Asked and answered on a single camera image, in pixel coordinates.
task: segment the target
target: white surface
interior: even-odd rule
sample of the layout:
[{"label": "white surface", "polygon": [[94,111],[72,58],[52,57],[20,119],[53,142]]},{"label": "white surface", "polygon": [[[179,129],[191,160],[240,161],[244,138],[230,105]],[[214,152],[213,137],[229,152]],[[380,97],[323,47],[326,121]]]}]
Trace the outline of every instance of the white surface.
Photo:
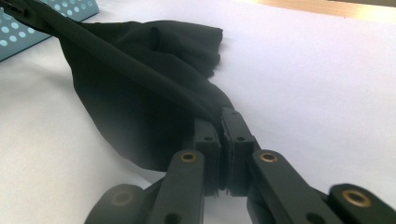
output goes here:
[{"label": "white surface", "polygon": [[[353,183],[396,207],[396,25],[225,0],[97,2],[90,21],[222,28],[211,80],[261,146],[314,188]],[[136,172],[96,131],[57,39],[0,63],[0,223],[83,223],[107,189],[146,187]],[[245,200],[207,199],[205,223],[250,223]]]}]

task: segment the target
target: mounting hole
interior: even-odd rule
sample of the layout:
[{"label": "mounting hole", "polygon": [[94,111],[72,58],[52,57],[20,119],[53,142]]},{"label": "mounting hole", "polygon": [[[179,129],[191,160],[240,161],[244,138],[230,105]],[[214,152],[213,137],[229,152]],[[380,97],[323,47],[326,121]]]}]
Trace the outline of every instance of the mounting hole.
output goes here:
[{"label": "mounting hole", "polygon": [[125,206],[134,199],[134,194],[129,190],[122,190],[111,197],[111,203],[115,206]]},{"label": "mounting hole", "polygon": [[11,27],[14,28],[14,29],[20,28],[20,26],[16,22],[12,22],[11,23]]},{"label": "mounting hole", "polygon": [[9,21],[9,20],[11,20],[12,17],[10,15],[8,15],[7,13],[4,13],[3,18]]},{"label": "mounting hole", "polygon": [[19,35],[20,37],[22,37],[22,38],[25,38],[25,37],[26,37],[26,33],[25,33],[25,32],[19,32],[18,35]]},{"label": "mounting hole", "polygon": [[6,27],[6,26],[3,26],[2,28],[1,28],[1,31],[3,32],[3,33],[8,33],[9,32],[9,29],[8,29],[8,27]]},{"label": "mounting hole", "polygon": [[192,162],[192,161],[195,161],[197,159],[197,156],[194,153],[192,153],[192,152],[186,152],[186,153],[183,153],[180,156],[180,158],[184,162]]},{"label": "mounting hole", "polygon": [[17,39],[17,37],[15,35],[12,35],[12,36],[9,37],[9,40],[12,41],[12,42],[17,42],[18,39]]},{"label": "mounting hole", "polygon": [[272,153],[265,152],[260,155],[260,159],[262,159],[262,161],[266,161],[266,162],[276,162],[277,156]]},{"label": "mounting hole", "polygon": [[343,191],[343,197],[349,202],[358,207],[370,207],[371,200],[362,192],[355,189],[346,189]]},{"label": "mounting hole", "polygon": [[0,45],[5,47],[8,45],[8,42],[6,40],[0,40]]},{"label": "mounting hole", "polygon": [[181,216],[176,213],[169,213],[166,215],[165,224],[179,224],[181,221]]},{"label": "mounting hole", "polygon": [[315,213],[308,213],[306,219],[312,224],[325,224],[326,221],[320,215]]},{"label": "mounting hole", "polygon": [[29,27],[27,28],[27,32],[29,32],[29,34],[34,34],[35,30]]}]

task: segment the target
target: black fabric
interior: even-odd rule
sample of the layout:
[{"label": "black fabric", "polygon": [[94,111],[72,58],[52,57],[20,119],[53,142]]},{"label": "black fabric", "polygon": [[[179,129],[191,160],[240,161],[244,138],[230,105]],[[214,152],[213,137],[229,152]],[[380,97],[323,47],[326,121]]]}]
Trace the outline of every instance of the black fabric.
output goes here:
[{"label": "black fabric", "polygon": [[227,96],[207,78],[222,31],[178,21],[81,23],[30,3],[52,27],[81,102],[102,136],[137,165],[165,171],[193,119],[220,129]]}]

